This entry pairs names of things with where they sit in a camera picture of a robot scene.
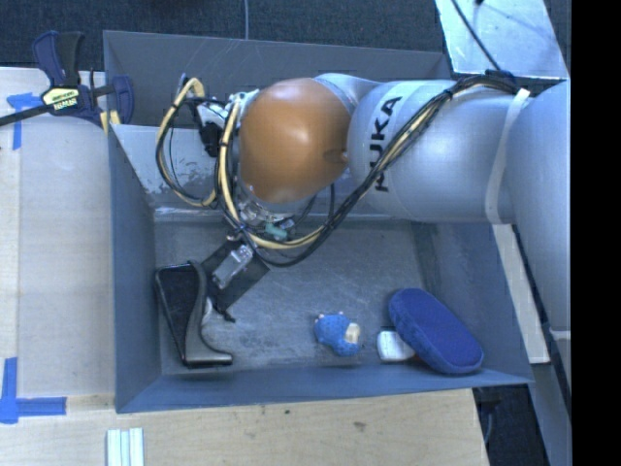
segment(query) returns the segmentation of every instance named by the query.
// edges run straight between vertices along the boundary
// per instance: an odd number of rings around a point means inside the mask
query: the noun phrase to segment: black plastic object
[[[208,273],[210,297],[213,301],[213,307],[221,314],[228,316],[227,310],[252,286],[254,286],[265,274],[270,271],[265,263],[256,255],[252,257],[250,263],[245,267],[244,271],[236,276],[229,285],[220,290],[212,280],[211,272],[214,271],[226,256],[232,251],[238,249],[244,242],[237,240],[226,242],[205,261],[203,261],[203,269]]]
[[[220,290],[212,281],[212,271],[240,244],[227,242],[202,264],[190,261],[160,268],[155,273],[157,297],[180,359],[190,368],[233,362],[228,352],[207,345],[201,330],[207,325],[212,309],[232,320],[226,310],[269,271],[255,256],[225,289]]]

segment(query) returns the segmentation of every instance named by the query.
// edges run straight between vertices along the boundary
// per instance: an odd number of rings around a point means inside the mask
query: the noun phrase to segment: blue foam toy
[[[337,355],[351,356],[360,350],[360,345],[345,339],[349,324],[349,318],[341,313],[320,316],[314,324],[314,334],[320,344],[331,347]]]
[[[480,344],[432,294],[420,288],[399,290],[390,299],[388,312],[401,338],[436,371],[470,373],[483,362]]]

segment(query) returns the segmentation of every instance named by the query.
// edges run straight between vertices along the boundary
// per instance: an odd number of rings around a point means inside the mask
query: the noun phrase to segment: black cord
[[[164,150],[165,141],[168,138],[169,131],[171,131],[171,128],[173,129],[173,132],[174,132],[175,119],[179,115],[179,111],[180,111],[181,107],[188,106],[192,110],[193,116],[195,116],[196,106],[201,104],[201,103],[203,103],[203,102],[205,102],[205,101],[206,101],[206,99],[204,99],[202,97],[192,97],[191,99],[183,100],[178,105],[173,105],[173,113],[172,113],[170,119],[168,120],[168,122],[166,123],[166,125],[164,126],[164,130],[163,130],[162,136],[159,138],[159,140],[157,142],[157,146],[155,147],[155,162],[157,164],[157,169],[159,171],[159,174],[162,177],[162,179],[164,180],[164,182],[170,188],[172,188],[174,191],[176,191],[177,193],[181,194],[185,198],[190,199],[190,200],[194,200],[194,201],[197,201],[197,202],[201,202],[203,199],[201,197],[197,197],[197,196],[192,195],[191,193],[187,192],[181,186],[180,181],[177,178],[177,173],[175,171],[175,166],[174,166],[173,161],[172,161],[172,149],[171,149],[171,145],[170,145],[170,144],[172,144],[172,140],[169,141],[169,156],[171,157],[170,165],[171,165],[172,172],[174,174],[174,178],[175,178],[174,181],[170,178],[166,168],[162,167],[162,164],[165,163],[165,161],[164,161],[164,157],[162,157],[161,155],[162,155],[162,151]]]
[[[420,138],[420,136],[434,120],[441,107],[449,102],[456,94],[475,86],[492,87],[511,94],[517,93],[518,90],[518,87],[514,84],[511,78],[503,78],[490,74],[469,76],[458,80],[457,83],[455,83],[451,88],[446,89],[430,99],[402,126],[399,132],[395,134],[395,136],[384,148],[382,156],[379,158],[374,168],[369,172],[367,178],[341,203],[339,208],[332,215],[332,218],[324,223],[324,227],[319,232],[318,236],[307,246],[306,249],[304,249],[304,251],[288,262],[278,262],[274,261],[270,257],[267,257],[253,242],[250,241],[257,255],[259,255],[259,257],[266,263],[277,267],[294,266],[308,258],[328,239],[334,230],[341,225],[345,217],[367,193],[371,186],[376,183],[381,174],[388,170],[401,157],[401,155],[403,155],[403,153],[405,153],[413,145],[413,143]],[[410,131],[410,128],[416,125],[419,120],[424,120],[424,122]],[[388,154],[391,153],[391,150],[394,149],[398,143],[400,143],[401,138],[408,132],[407,142],[402,144],[392,159],[387,160]]]
[[[248,32],[248,0],[244,0],[244,39],[247,40],[249,36]]]
[[[480,38],[476,35],[476,32],[473,30],[473,27],[470,26],[470,23],[468,22],[468,20],[466,19],[466,16],[462,12],[461,7],[459,7],[459,4],[457,3],[457,0],[450,0],[450,1],[453,3],[453,6],[455,7],[455,10],[457,11],[457,14],[459,14],[459,17],[464,21],[464,24],[466,24],[466,27],[468,28],[468,31],[470,31],[470,34],[473,36],[474,40],[476,41],[476,44],[483,51],[483,53],[485,54],[487,59],[492,63],[492,65],[498,71],[502,71],[503,69],[501,68],[501,66],[498,64],[498,62],[496,62],[496,60],[494,59],[492,54],[489,52],[489,50],[483,45],[483,42],[481,42]]]

